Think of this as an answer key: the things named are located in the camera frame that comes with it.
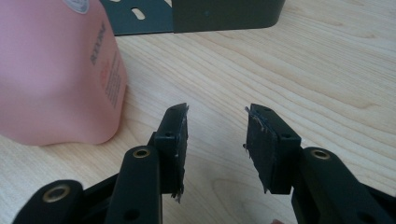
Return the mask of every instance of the pink bottle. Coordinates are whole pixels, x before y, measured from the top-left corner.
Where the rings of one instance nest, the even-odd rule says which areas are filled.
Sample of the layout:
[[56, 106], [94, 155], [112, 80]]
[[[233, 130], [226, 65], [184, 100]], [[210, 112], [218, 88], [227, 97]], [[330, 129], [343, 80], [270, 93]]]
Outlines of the pink bottle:
[[0, 134], [33, 146], [115, 134], [126, 72], [99, 1], [9, 1], [0, 32]]

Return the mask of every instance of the wooden table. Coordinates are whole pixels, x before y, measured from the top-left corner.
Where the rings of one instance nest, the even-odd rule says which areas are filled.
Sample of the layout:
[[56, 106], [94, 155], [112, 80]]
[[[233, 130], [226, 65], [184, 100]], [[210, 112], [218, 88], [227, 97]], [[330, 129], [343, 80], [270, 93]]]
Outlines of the wooden table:
[[27, 147], [0, 137], [0, 223], [42, 186], [85, 188], [117, 173], [165, 109], [188, 103], [181, 204], [163, 197], [164, 223], [295, 223], [290, 196], [264, 194], [242, 148], [250, 103], [273, 108], [303, 147], [337, 154], [364, 184], [396, 194], [396, 4], [287, 1], [268, 29], [118, 37], [129, 81], [121, 126], [91, 146]]

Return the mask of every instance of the light wood surface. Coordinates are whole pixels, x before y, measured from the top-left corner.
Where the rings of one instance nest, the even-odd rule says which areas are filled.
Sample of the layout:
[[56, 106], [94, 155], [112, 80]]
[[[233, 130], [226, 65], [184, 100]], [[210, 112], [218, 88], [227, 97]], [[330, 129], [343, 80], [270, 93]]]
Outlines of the light wood surface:
[[250, 103], [273, 108], [303, 147], [329, 149], [359, 181], [396, 195], [394, 0], [293, 0], [268, 29], [117, 41], [129, 74], [119, 131], [99, 146], [0, 137], [0, 223], [52, 181], [87, 188], [114, 175], [166, 108], [184, 102], [186, 188], [181, 204], [163, 197], [164, 223], [296, 222], [290, 196], [264, 194], [242, 148]]

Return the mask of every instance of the black object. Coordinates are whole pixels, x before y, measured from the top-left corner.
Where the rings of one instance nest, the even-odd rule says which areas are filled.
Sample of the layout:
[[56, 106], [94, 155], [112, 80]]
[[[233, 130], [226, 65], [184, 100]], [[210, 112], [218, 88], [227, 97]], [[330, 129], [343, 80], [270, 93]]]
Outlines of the black object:
[[[267, 28], [285, 0], [101, 0], [115, 35]], [[145, 19], [132, 12], [138, 8]]]
[[299, 223], [395, 223], [396, 199], [361, 184], [330, 151], [301, 138], [272, 109], [251, 105], [248, 150], [264, 191], [292, 194]]
[[170, 107], [148, 145], [126, 152], [118, 175], [85, 190], [74, 180], [48, 184], [14, 223], [162, 223], [162, 194], [179, 201], [184, 190], [187, 111]]

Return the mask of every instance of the slotted hole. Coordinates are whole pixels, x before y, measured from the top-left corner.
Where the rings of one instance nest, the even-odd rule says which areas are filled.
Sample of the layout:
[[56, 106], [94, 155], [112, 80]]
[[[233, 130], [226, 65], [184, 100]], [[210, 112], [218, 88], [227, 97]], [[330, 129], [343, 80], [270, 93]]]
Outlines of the slotted hole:
[[138, 20], [142, 21], [146, 18], [145, 14], [143, 14], [143, 12], [139, 8], [133, 7], [131, 10], [136, 15]]
[[172, 7], [172, 0], [164, 0], [166, 4], [169, 5], [169, 7]]

